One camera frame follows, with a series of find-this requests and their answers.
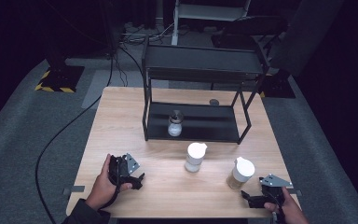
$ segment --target shelf tier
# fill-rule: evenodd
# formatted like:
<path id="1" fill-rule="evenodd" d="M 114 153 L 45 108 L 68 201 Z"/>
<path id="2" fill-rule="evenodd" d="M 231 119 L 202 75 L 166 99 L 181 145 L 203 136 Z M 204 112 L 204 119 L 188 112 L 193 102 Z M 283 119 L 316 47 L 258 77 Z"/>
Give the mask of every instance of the shelf tier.
<path id="1" fill-rule="evenodd" d="M 184 115 L 182 133 L 168 134 L 168 117 L 173 110 Z M 230 105 L 181 105 L 153 102 L 147 121 L 149 139 L 237 143 L 239 137 L 234 109 Z"/>
<path id="2" fill-rule="evenodd" d="M 178 9 L 178 18 L 198 20 L 235 21 L 246 15 L 246 10 L 243 7 L 212 7 L 181 4 L 178 6 Z"/>
<path id="3" fill-rule="evenodd" d="M 143 63 L 153 79 L 203 79 L 235 83 L 246 74 L 263 74 L 263 57 L 255 50 L 207 49 L 164 45 L 144 46 Z"/>

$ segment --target wooden table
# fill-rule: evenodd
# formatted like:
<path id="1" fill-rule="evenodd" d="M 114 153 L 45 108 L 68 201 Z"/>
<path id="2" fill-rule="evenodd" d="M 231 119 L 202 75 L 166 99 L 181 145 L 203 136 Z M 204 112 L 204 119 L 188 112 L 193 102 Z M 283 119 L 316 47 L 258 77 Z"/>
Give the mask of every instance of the wooden table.
<path id="1" fill-rule="evenodd" d="M 229 105 L 235 94 L 232 91 L 173 89 L 154 89 L 153 93 L 155 99 L 167 102 L 206 105 L 213 98 L 220 105 Z M 243 109 L 238 105 L 235 112 L 241 133 L 246 122 Z M 206 142 L 206 155 L 197 173 L 189 173 L 184 166 L 191 142 L 145 141 L 143 110 L 143 89 L 104 89 L 75 181 L 75 186 L 85 186 L 85 190 L 71 194 L 67 214 L 79 198 L 87 198 L 90 194 L 107 153 L 115 156 L 130 153 L 141 165 L 132 175 L 145 173 L 144 186 L 140 190 L 120 193 L 115 203 L 105 209 L 112 217 L 270 217 L 265 209 L 249 208 L 240 191 L 231 189 L 226 182 L 239 156 L 255 165 L 255 175 L 242 187 L 251 196 L 261 195 L 260 176 L 274 174 L 290 181 L 258 95 L 249 107 L 253 127 L 242 143 Z"/>

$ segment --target sleeve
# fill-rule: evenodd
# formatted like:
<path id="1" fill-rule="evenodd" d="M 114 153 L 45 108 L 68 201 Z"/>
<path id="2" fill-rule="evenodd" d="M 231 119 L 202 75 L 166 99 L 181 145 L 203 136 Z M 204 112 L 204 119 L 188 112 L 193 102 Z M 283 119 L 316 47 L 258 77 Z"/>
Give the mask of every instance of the sleeve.
<path id="1" fill-rule="evenodd" d="M 62 224 L 107 224 L 110 214 L 104 211 L 95 211 L 90 208 L 84 199 L 79 199 L 72 211 Z"/>

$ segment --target small glass jar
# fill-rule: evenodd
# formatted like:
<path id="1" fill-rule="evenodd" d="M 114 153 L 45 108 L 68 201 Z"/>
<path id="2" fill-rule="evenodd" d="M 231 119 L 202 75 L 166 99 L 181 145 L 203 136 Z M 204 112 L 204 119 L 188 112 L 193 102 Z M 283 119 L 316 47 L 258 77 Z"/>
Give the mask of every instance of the small glass jar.
<path id="1" fill-rule="evenodd" d="M 183 114 L 180 110 L 173 110 L 169 117 L 168 134 L 170 136 L 179 136 L 182 132 Z"/>

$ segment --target human hand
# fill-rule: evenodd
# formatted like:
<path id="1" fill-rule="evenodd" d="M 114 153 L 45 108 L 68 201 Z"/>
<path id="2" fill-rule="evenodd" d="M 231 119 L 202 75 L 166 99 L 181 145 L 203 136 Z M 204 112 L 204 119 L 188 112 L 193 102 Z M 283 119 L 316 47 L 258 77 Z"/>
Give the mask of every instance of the human hand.
<path id="1" fill-rule="evenodd" d="M 282 205 L 282 210 L 284 212 L 284 220 L 287 224 L 308 224 L 309 222 L 305 218 L 303 212 L 298 207 L 296 201 L 292 198 L 287 188 L 282 187 L 284 203 Z M 264 203 L 264 207 L 270 212 L 276 212 L 279 214 L 279 206 L 275 203 Z"/>
<path id="2" fill-rule="evenodd" d="M 91 193 L 86 200 L 86 204 L 97 211 L 104 204 L 108 203 L 109 200 L 113 197 L 116 191 L 116 186 L 113 185 L 109 180 L 109 163 L 110 163 L 110 154 L 107 154 L 106 160 L 103 163 L 103 169 L 101 173 L 97 176 L 97 179 L 92 186 Z M 124 183 L 120 187 L 120 191 L 126 189 L 131 189 L 131 183 Z"/>

